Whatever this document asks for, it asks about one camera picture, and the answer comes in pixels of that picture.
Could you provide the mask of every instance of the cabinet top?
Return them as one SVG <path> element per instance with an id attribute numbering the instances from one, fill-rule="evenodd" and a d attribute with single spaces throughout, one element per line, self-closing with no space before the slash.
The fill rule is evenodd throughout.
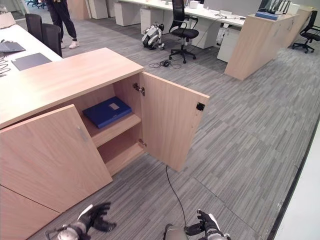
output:
<path id="1" fill-rule="evenodd" d="M 7 76 L 0 81 L 0 129 L 143 70 L 101 48 Z"/>

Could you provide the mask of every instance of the open cabinet door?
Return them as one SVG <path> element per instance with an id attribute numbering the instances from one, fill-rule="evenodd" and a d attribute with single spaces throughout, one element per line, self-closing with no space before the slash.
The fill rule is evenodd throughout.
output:
<path id="1" fill-rule="evenodd" d="M 140 73 L 139 85 L 145 90 L 141 108 L 146 151 L 180 171 L 209 96 L 146 72 Z"/>
<path id="2" fill-rule="evenodd" d="M 59 213 L 112 181 L 74 105 L 0 131 L 0 183 Z"/>

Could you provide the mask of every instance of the small robot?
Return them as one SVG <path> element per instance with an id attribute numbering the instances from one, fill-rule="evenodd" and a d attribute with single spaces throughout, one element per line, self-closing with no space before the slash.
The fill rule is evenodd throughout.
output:
<path id="1" fill-rule="evenodd" d="M 165 49 L 165 44 L 161 41 L 162 31 L 165 26 L 163 24 L 152 24 L 149 28 L 143 31 L 143 37 L 141 39 L 143 46 L 149 48 L 150 50 Z"/>

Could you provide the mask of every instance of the blue book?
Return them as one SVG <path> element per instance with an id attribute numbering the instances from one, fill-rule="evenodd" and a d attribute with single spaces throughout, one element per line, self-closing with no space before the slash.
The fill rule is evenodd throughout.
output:
<path id="1" fill-rule="evenodd" d="M 83 110 L 83 114 L 99 129 L 131 112 L 131 107 L 116 96 Z"/>
<path id="2" fill-rule="evenodd" d="M 257 11 L 255 13 L 255 16 L 264 18 L 264 19 L 277 20 L 279 15 L 268 13 L 268 12 Z"/>

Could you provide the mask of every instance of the laptop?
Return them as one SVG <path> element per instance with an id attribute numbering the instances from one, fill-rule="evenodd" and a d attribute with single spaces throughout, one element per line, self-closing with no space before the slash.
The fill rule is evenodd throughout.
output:
<path id="1" fill-rule="evenodd" d="M 16 53 L 22 51 L 25 51 L 25 49 L 17 42 L 0 43 L 0 53 Z"/>
<path id="2" fill-rule="evenodd" d="M 11 60 L 11 62 L 13 63 L 13 65 L 15 65 L 17 69 L 19 69 L 19 71 L 22 71 L 22 70 L 30 69 L 42 64 L 50 63 L 51 60 L 45 57 L 44 55 L 42 55 L 41 53 L 35 53 L 32 55 L 23 56 L 23 57 Z"/>

